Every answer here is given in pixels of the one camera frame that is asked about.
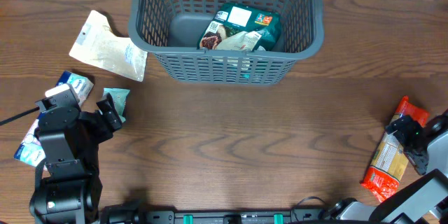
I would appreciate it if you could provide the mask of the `mint green wipes packet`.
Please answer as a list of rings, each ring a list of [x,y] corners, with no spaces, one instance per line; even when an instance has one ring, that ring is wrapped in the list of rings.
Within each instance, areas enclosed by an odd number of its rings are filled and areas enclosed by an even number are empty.
[[[125,112],[126,100],[127,96],[130,93],[130,90],[105,87],[103,91],[103,95],[110,94],[112,96],[115,109],[121,121],[124,123],[126,121],[126,118],[123,116],[123,113]]]

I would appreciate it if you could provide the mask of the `orange spaghetti packet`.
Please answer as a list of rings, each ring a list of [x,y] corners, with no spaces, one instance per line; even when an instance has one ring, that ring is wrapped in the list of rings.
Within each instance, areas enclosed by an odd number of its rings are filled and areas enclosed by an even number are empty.
[[[391,122],[403,116],[411,116],[420,126],[424,127],[429,118],[429,112],[411,104],[409,97],[404,96],[400,100]],[[399,141],[392,134],[385,132],[360,184],[380,202],[383,202],[398,190],[408,163],[409,160],[403,153],[403,147]]]

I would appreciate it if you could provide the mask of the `beige paper pouch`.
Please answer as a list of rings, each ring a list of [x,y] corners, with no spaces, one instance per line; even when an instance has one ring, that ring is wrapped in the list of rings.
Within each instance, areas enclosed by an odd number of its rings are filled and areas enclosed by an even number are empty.
[[[69,51],[70,57],[82,63],[139,82],[144,79],[147,54],[130,38],[116,36],[107,17],[95,10]]]

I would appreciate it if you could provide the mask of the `multicolour tissue pack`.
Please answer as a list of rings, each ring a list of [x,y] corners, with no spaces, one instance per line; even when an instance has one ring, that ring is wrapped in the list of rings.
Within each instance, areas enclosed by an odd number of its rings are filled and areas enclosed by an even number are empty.
[[[82,106],[83,102],[88,98],[88,95],[94,87],[93,82],[89,78],[70,71],[64,71],[62,73],[56,83],[56,86],[63,85],[65,83],[70,84],[75,93],[78,95],[79,106]],[[37,119],[35,119],[13,156],[15,160],[21,161],[33,167],[37,166],[39,162],[46,157],[42,146],[35,135],[35,130],[37,129],[39,120],[42,116],[43,114],[40,113]]]

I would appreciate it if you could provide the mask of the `dark green food bag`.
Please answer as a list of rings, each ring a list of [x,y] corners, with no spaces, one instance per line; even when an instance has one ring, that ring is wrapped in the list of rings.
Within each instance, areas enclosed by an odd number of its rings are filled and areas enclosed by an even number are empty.
[[[240,3],[225,3],[199,38],[207,50],[271,51],[281,35],[280,15]]]

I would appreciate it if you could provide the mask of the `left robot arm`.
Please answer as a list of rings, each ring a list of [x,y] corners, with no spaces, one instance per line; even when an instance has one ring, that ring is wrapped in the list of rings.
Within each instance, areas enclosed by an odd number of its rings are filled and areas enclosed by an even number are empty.
[[[102,193],[99,144],[123,126],[112,96],[105,94],[94,112],[82,111],[70,90],[36,105],[43,114],[37,132],[45,158],[35,170],[31,215],[36,223],[97,221]]]

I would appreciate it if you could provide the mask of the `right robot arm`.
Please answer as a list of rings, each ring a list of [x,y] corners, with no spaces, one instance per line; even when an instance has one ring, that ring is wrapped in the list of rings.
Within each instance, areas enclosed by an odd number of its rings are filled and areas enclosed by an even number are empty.
[[[447,112],[427,122],[425,127],[406,115],[391,122],[386,133],[404,148],[406,158],[421,176],[376,207],[352,198],[329,210],[336,223],[425,223],[432,213],[447,222]]]

